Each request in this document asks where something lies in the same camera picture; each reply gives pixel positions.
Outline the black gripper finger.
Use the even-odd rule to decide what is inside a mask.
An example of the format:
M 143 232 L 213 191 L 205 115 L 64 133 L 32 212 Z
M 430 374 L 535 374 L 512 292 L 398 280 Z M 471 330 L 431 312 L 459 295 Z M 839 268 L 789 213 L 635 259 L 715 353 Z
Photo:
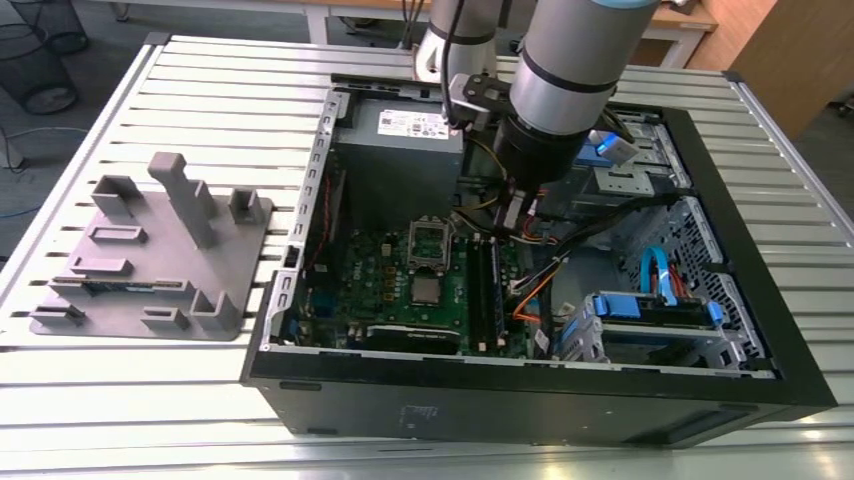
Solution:
M 512 183 L 507 183 L 502 187 L 494 218 L 494 228 L 498 233 L 511 234 L 518 232 L 522 221 L 535 209 L 539 197 L 539 191 L 522 190 Z

